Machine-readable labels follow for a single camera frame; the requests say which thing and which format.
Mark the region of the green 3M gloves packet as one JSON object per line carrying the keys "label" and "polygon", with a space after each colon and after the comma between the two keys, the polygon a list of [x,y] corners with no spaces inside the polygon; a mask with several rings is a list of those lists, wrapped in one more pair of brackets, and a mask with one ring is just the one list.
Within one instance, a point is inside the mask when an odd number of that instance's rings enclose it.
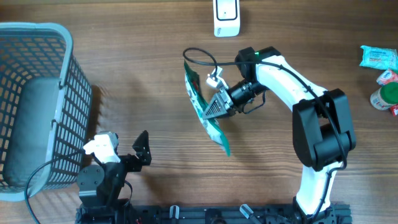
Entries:
{"label": "green 3M gloves packet", "polygon": [[226,153],[229,157],[231,155],[231,151],[229,148],[229,142],[222,132],[219,123],[216,119],[204,119],[204,111],[208,106],[208,103],[204,99],[201,88],[200,88],[200,79],[197,72],[193,71],[188,63],[184,61],[184,69],[185,69],[185,87],[190,99],[190,102],[195,110],[201,125],[205,129],[206,133],[209,135],[210,139],[217,143],[220,148]]}

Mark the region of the green lid jar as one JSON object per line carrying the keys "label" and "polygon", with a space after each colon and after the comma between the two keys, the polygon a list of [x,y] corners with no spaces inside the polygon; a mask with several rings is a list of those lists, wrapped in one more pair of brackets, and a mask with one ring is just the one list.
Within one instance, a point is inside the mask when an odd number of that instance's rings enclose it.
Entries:
{"label": "green lid jar", "polygon": [[398,83],[390,82],[383,85],[370,96],[370,103],[377,110],[387,110],[397,104]]}

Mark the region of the teal snack packet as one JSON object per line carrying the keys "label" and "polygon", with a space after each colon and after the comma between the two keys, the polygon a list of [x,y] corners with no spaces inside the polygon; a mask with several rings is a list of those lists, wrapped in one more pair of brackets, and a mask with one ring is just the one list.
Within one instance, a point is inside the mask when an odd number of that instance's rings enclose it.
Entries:
{"label": "teal snack packet", "polygon": [[363,50],[361,67],[375,68],[379,70],[397,70],[397,50],[370,47],[362,45]]}

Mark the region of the red white small packet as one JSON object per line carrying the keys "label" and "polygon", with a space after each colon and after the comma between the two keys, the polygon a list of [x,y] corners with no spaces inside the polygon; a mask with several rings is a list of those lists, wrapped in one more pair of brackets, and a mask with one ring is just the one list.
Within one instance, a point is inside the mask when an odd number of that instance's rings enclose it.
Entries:
{"label": "red white small packet", "polygon": [[377,79],[376,82],[381,85],[387,85],[388,83],[398,82],[397,72],[391,69],[384,71]]}

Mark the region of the red stick sachet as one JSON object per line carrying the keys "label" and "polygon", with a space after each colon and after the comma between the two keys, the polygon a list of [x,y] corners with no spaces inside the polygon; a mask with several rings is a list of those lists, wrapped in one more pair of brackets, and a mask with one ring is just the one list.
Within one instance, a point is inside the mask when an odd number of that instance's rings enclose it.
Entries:
{"label": "red stick sachet", "polygon": [[391,106],[389,109],[390,109],[390,111],[391,111],[393,116],[397,116],[398,115],[398,105]]}

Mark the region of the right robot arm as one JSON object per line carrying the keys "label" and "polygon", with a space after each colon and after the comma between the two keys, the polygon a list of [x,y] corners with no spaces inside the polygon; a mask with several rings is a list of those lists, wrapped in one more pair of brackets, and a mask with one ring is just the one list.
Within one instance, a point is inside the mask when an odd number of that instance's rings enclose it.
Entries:
{"label": "right robot arm", "polygon": [[208,62],[213,71],[207,83],[219,91],[207,103],[197,83],[199,118],[213,141],[225,151],[227,140],[216,120],[245,113],[246,105],[257,95],[273,92],[292,113],[292,140],[303,164],[300,188],[295,196],[293,214],[302,223],[314,223],[332,216],[330,192],[337,172],[345,170],[348,153],[356,146],[351,111],[346,95],[328,91],[293,69],[275,48],[255,51],[242,49],[232,62],[243,80],[229,87],[222,79],[222,63]]}

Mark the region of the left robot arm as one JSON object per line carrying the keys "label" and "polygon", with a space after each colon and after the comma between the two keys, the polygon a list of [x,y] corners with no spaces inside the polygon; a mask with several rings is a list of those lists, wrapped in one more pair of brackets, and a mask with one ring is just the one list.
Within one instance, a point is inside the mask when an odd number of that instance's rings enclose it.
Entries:
{"label": "left robot arm", "polygon": [[76,210],[76,223],[142,223],[140,215],[128,198],[119,198],[121,189],[132,185],[126,181],[130,172],[140,172],[151,164],[149,133],[141,132],[132,148],[135,154],[120,156],[117,152],[119,137],[103,131],[83,146],[95,165],[82,168],[78,173],[80,207]]}

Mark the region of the white barcode scanner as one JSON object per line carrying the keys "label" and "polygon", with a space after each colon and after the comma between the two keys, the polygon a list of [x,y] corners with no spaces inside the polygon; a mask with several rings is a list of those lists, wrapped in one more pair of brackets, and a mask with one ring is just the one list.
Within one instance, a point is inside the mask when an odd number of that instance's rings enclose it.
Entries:
{"label": "white barcode scanner", "polygon": [[215,37],[234,37],[239,34],[240,0],[213,0]]}

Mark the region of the grey plastic mesh basket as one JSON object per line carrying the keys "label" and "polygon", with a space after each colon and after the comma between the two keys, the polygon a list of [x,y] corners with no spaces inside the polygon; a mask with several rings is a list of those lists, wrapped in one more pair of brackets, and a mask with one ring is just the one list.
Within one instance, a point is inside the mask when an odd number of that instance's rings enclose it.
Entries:
{"label": "grey plastic mesh basket", "polygon": [[92,99],[64,26],[1,24],[1,200],[76,181]]}

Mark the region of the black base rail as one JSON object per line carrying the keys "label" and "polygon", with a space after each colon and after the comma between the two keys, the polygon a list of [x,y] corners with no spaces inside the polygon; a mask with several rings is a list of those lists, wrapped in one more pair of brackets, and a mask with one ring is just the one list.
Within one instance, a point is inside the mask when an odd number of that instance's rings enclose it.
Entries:
{"label": "black base rail", "polygon": [[76,223],[352,223],[349,205],[334,204],[320,212],[314,221],[301,214],[292,204],[239,207],[171,207],[128,206],[119,211],[80,207]]}

